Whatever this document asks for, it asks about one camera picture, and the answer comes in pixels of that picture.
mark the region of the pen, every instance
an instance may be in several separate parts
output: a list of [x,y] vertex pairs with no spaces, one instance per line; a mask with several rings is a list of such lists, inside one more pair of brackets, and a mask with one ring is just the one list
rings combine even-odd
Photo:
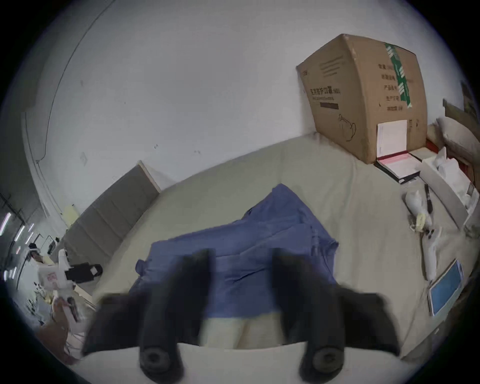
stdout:
[[430,200],[430,189],[428,188],[428,184],[425,184],[425,194],[427,195],[427,212],[431,215],[433,212],[433,205]]

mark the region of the tablet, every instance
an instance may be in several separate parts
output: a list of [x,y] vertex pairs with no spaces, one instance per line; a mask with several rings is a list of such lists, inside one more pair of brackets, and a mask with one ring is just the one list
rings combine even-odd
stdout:
[[462,280],[462,265],[455,259],[428,289],[428,300],[432,316],[435,316],[448,303],[456,290],[461,287]]

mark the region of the cardboard box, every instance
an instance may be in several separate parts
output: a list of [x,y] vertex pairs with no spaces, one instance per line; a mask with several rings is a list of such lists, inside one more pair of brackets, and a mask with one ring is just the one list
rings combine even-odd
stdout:
[[377,124],[407,120],[407,150],[425,146],[427,100],[417,57],[366,37],[339,35],[297,67],[318,132],[365,163]]

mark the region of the green tape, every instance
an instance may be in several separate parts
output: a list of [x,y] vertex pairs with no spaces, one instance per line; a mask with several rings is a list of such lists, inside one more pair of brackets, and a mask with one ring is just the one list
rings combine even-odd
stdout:
[[405,73],[403,72],[402,63],[400,62],[400,57],[396,52],[395,46],[385,43],[387,48],[388,57],[392,61],[393,67],[396,73],[396,80],[398,82],[398,91],[400,93],[400,100],[403,100],[407,103],[407,108],[412,108],[412,103],[410,102],[410,92],[408,91],[407,79],[405,78]]

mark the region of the headboard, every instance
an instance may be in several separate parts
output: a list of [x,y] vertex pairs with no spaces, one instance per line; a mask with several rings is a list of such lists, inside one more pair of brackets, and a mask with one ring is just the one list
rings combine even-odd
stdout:
[[[58,262],[58,251],[67,251],[70,265],[100,264],[105,270],[111,257],[160,193],[142,162],[101,194],[67,230],[50,255]],[[94,281],[79,284],[92,294]]]

